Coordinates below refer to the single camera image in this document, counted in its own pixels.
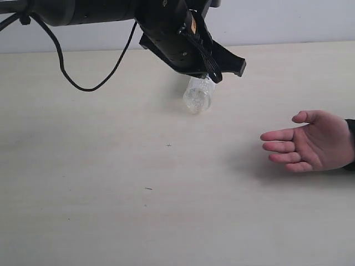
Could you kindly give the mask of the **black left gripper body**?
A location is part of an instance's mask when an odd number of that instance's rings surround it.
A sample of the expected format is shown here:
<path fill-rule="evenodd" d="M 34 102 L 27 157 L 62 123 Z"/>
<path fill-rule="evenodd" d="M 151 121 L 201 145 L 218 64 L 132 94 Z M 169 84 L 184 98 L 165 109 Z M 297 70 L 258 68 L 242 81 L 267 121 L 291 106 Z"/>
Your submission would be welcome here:
<path fill-rule="evenodd" d="M 221 67 L 213 57 L 214 40 L 204 21 L 207 10 L 141 8 L 139 44 L 180 74 L 221 79 Z"/>

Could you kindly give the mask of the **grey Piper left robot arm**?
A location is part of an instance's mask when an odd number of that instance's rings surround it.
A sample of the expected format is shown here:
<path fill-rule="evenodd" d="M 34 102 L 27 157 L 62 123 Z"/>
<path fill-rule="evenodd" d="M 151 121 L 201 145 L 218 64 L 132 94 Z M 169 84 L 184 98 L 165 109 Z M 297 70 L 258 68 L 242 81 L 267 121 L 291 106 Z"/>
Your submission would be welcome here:
<path fill-rule="evenodd" d="M 33 15 L 54 27 L 104 22 L 137 22 L 139 44 L 174 71 L 222 81 L 223 73 L 242 76 L 244 58 L 234 55 L 210 35 L 204 18 L 220 1 L 1 1 L 1 13 Z"/>

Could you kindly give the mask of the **person's open hand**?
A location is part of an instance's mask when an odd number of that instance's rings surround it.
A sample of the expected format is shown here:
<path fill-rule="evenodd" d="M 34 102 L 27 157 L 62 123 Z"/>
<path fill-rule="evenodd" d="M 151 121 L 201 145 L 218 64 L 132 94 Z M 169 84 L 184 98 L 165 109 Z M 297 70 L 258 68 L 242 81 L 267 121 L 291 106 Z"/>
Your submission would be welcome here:
<path fill-rule="evenodd" d="M 292 118 L 299 127 L 262 134 L 269 160 L 292 172 L 330 171 L 347 164 L 349 131 L 345 119 L 322 110 L 300 111 Z"/>

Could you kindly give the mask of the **dark jacket sleeve forearm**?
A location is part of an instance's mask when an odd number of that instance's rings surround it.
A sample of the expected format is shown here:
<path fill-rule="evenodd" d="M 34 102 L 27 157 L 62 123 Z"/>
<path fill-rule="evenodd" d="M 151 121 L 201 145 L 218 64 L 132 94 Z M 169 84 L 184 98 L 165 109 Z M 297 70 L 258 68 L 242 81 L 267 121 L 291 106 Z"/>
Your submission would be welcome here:
<path fill-rule="evenodd" d="M 354 172 L 354 119 L 345 119 L 345 121 L 349 131 L 349 142 L 346 147 L 347 164 L 343 168 Z"/>

